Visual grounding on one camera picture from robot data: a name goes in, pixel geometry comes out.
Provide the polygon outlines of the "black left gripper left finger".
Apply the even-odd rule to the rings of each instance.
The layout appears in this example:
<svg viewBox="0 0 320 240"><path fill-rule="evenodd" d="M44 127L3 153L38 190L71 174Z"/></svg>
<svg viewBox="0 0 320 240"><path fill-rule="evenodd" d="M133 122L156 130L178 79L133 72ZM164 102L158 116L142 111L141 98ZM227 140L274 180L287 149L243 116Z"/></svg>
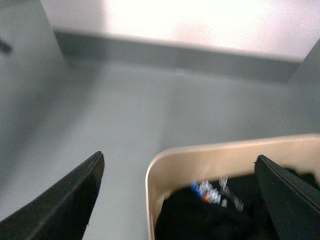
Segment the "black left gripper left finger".
<svg viewBox="0 0 320 240"><path fill-rule="evenodd" d="M81 240L99 195L98 151L37 198L0 222L2 240Z"/></svg>

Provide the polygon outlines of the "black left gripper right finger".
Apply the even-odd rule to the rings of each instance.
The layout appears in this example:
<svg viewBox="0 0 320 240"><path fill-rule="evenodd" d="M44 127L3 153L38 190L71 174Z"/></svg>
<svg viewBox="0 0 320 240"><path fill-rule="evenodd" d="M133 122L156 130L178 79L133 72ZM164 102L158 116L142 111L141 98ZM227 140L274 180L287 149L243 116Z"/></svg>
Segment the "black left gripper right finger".
<svg viewBox="0 0 320 240"><path fill-rule="evenodd" d="M264 155L254 165L261 195L281 240L320 238L320 191Z"/></svg>

